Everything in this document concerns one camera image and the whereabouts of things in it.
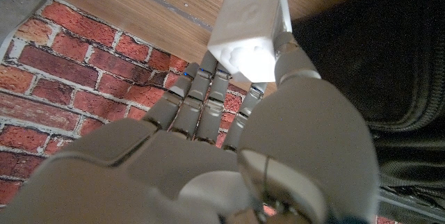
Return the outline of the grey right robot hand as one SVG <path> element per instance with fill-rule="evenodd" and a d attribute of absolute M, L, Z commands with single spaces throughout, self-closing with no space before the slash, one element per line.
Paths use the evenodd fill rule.
<path fill-rule="evenodd" d="M 370 223 L 378 162 L 358 110 L 289 32 L 274 41 L 277 90 L 257 102 L 226 151 L 156 117 L 109 123 L 32 174 L 2 223 Z"/>

